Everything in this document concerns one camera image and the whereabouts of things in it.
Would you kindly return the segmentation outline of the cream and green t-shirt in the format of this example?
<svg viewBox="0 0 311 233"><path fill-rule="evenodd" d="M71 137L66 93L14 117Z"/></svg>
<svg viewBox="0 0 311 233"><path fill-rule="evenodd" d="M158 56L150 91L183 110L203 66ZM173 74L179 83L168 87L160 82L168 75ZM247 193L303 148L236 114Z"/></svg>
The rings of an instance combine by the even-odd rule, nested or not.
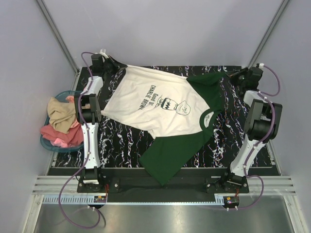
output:
<svg viewBox="0 0 311 233"><path fill-rule="evenodd" d="M139 162L165 185L213 136L213 124L224 108L223 76L184 77L128 66L102 115L152 136Z"/></svg>

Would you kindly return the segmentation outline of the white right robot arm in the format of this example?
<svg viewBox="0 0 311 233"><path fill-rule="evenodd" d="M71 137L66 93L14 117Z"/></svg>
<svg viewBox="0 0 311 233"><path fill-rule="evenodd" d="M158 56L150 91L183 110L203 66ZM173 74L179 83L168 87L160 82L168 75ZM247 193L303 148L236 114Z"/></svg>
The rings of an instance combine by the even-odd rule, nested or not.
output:
<svg viewBox="0 0 311 233"><path fill-rule="evenodd" d="M266 68L276 77L278 89L269 94L258 89L259 81ZM282 105L271 102L269 97L280 93L280 80L277 74L263 63L243 68L229 75L230 81L239 88L243 102L250 107L244 125L245 139L228 171L221 178L221 188L225 192L234 192L247 187L248 172L260 150L273 140L279 129Z"/></svg>

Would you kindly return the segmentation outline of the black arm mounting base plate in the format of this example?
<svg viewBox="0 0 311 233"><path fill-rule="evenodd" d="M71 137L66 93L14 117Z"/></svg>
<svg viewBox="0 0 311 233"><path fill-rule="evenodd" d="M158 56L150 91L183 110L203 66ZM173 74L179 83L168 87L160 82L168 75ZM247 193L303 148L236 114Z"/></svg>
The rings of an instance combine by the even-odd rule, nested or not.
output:
<svg viewBox="0 0 311 233"><path fill-rule="evenodd" d="M110 195L170 200L205 200L209 180L216 180L226 168L182 168L165 185L160 185L143 168L104 168Z"/></svg>

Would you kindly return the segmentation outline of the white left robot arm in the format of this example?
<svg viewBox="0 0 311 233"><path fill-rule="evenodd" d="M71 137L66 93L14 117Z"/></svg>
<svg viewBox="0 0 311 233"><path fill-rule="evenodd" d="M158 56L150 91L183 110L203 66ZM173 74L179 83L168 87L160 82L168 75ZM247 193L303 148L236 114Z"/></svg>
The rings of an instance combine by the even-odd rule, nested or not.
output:
<svg viewBox="0 0 311 233"><path fill-rule="evenodd" d="M98 154L98 128L101 122L101 109L98 95L105 84L107 74L117 71L122 64L105 53L91 53L92 66L87 66L90 77L80 95L74 96L76 119L81 124L84 143L84 162L79 170L79 185L88 185L94 192L104 189L105 180L101 175Z"/></svg>

